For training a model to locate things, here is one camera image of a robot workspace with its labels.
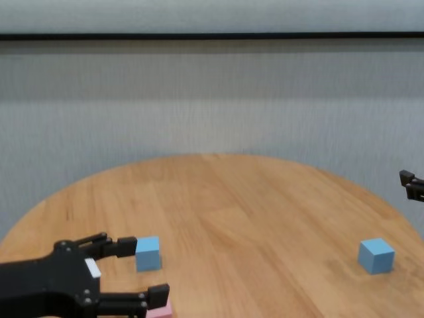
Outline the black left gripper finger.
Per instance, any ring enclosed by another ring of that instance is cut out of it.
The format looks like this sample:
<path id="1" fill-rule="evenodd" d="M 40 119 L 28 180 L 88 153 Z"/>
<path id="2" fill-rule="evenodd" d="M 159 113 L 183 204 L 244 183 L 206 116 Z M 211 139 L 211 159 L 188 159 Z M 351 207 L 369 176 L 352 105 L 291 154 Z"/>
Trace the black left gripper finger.
<path id="1" fill-rule="evenodd" d="M 95 316 L 146 317 L 148 310 L 166 306 L 169 293 L 168 284 L 151 286 L 136 293 L 100 293 Z"/>

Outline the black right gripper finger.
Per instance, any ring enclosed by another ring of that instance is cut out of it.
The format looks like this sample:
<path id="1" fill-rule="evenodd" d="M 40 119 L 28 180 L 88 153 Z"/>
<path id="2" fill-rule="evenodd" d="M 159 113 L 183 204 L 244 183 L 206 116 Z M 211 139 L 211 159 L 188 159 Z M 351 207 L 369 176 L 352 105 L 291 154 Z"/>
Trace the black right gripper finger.
<path id="1" fill-rule="evenodd" d="M 415 174 L 407 170 L 399 172 L 401 185 L 405 188 L 407 198 L 414 201 L 423 201 L 424 183 L 422 179 L 416 178 Z"/>

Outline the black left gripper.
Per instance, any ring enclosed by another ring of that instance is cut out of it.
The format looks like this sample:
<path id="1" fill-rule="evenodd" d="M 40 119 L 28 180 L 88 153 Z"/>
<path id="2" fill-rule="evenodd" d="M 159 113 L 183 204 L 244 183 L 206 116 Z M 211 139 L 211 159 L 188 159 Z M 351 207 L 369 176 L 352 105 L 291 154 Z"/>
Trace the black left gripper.
<path id="1" fill-rule="evenodd" d="M 58 243 L 41 258 L 1 264 L 2 317 L 96 317 L 101 272 L 96 260 L 134 256 L 137 238 L 107 233 Z"/>

